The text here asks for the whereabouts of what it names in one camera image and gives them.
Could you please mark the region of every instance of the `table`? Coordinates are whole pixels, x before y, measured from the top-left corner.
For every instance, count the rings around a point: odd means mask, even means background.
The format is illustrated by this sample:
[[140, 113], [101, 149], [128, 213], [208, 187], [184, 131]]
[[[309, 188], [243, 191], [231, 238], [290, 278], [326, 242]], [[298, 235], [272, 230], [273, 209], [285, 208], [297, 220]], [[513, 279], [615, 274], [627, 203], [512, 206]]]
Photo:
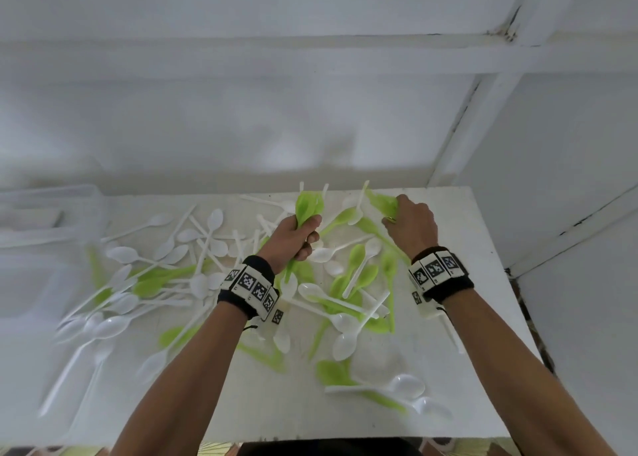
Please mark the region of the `table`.
[[[534, 354], [538, 352], [516, 302], [480, 211], [469, 188], [384, 189], [384, 194], [407, 194], [415, 202], [426, 202], [439, 226], [440, 243], [453, 250], [469, 269], [477, 291]], [[354, 191], [331, 191], [326, 213], [337, 212], [342, 200]], [[294, 193], [272, 194], [271, 199], [293, 199]], [[109, 233], [140, 224], [152, 214], [170, 212], [179, 218], [188, 206], [203, 222], [213, 208], [224, 210], [220, 229], [230, 234], [240, 227], [247, 236], [258, 227], [256, 212], [274, 220], [281, 210], [243, 201], [236, 195], [125, 195], [109, 198]], [[364, 213], [379, 222], [380, 214], [371, 206]], [[155, 246], [173, 229], [144, 229], [122, 239], [122, 245], [138, 249], [150, 257]], [[114, 270], [116, 266], [107, 266]], [[406, 267], [399, 266], [399, 272]], [[400, 414], [357, 396], [326, 396], [314, 376], [314, 363], [329, 358], [331, 341], [327, 335], [311, 363], [307, 352], [320, 324], [318, 317], [294, 308], [290, 317], [293, 336], [286, 355], [287, 372], [277, 374], [248, 355], [237, 351], [219, 403], [206, 432], [206, 441], [258, 441], [327, 437], [384, 436], [506, 436], [507, 431], [487, 398], [467, 355], [460, 355], [438, 320], [419, 316], [410, 296], [407, 276], [395, 282], [396, 334], [384, 335], [385, 348], [397, 347], [412, 373], [422, 376], [430, 395], [454, 414], [449, 423], [414, 412]], [[81, 387], [92, 371], [91, 350], [85, 350], [62, 388], [51, 411], [37, 419], [45, 387], [48, 387], [75, 346], [52, 346], [50, 336], [9, 337], [0, 345], [4, 362], [0, 384], [0, 441], [12, 444], [52, 444], [62, 438], [67, 444], [112, 445], [130, 413], [148, 389], [135, 380], [140, 364], [158, 350], [158, 335], [189, 319], [188, 309], [161, 308], [134, 321], [120, 335], [115, 352], [108, 359], [89, 399], [80, 423], [66, 434]]]

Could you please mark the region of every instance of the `person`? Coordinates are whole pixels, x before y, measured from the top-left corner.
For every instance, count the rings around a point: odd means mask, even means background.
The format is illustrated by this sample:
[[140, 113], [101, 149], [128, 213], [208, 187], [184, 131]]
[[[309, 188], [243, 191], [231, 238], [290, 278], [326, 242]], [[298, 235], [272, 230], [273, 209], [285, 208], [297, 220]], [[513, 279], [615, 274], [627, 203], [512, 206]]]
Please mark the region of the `person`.
[[[384, 219], [389, 236], [414, 261], [438, 246], [438, 228], [425, 204], [398, 196], [396, 219]], [[244, 260], [270, 283], [291, 259], [303, 261], [319, 239], [321, 218], [297, 227], [285, 218], [257, 256]], [[197, 454], [224, 385], [235, 347], [254, 309], [230, 291], [201, 329], [166, 367], [128, 420], [113, 456], [182, 456]], [[525, 456], [608, 456], [614, 452], [560, 382], [473, 288], [442, 300], [494, 408]], [[290, 441], [296, 454], [413, 454], [399, 438], [346, 441]], [[279, 444], [274, 451], [269, 444]], [[282, 443], [247, 447], [250, 454], [280, 454]]]

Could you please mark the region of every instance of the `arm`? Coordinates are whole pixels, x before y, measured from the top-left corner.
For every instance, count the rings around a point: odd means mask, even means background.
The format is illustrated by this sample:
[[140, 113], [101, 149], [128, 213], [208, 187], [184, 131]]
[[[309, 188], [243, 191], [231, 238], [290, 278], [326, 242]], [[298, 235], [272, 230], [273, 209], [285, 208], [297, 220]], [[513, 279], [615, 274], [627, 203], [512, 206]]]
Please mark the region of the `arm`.
[[[400, 195], [396, 223], [383, 223], [410, 259], [438, 245], [425, 204]], [[560, 382], [473, 289], [442, 300], [478, 378], [527, 456], [613, 456]]]
[[[279, 273], [312, 252], [319, 216], [299, 229], [285, 218], [259, 251]], [[140, 401], [118, 438], [112, 456], [196, 455], [217, 406], [230, 361], [248, 320], [245, 310], [220, 301], [202, 328], [166, 367]]]

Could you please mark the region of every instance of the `person's left arm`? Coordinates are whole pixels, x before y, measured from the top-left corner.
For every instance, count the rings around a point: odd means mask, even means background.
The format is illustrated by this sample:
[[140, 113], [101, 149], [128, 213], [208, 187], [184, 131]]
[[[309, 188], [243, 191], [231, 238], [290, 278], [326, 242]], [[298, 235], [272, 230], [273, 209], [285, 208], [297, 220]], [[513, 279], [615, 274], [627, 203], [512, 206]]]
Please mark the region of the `person's left arm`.
[[[262, 275], [274, 278], [292, 258], [307, 258], [311, 253], [309, 243], [319, 239], [315, 229], [320, 222], [321, 217], [314, 216], [296, 229], [295, 217], [285, 218], [257, 254], [267, 262]], [[257, 260], [257, 264], [263, 264], [262, 260]], [[202, 328], [140, 401], [113, 447], [112, 456], [197, 454], [251, 314], [250, 307], [240, 301], [228, 296], [220, 298], [227, 301], [217, 304]]]

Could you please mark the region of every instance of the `forearm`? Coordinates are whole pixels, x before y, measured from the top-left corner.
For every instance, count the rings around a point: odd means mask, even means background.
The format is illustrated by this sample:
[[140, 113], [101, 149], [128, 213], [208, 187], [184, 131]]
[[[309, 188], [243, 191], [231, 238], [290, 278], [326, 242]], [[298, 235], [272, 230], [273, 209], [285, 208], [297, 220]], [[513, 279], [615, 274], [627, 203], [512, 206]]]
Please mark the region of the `forearm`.
[[113, 456], [197, 454], [246, 320], [229, 303], [215, 307], [137, 406]]
[[614, 454], [560, 382], [476, 291], [461, 291], [443, 306], [494, 408], [526, 455]]

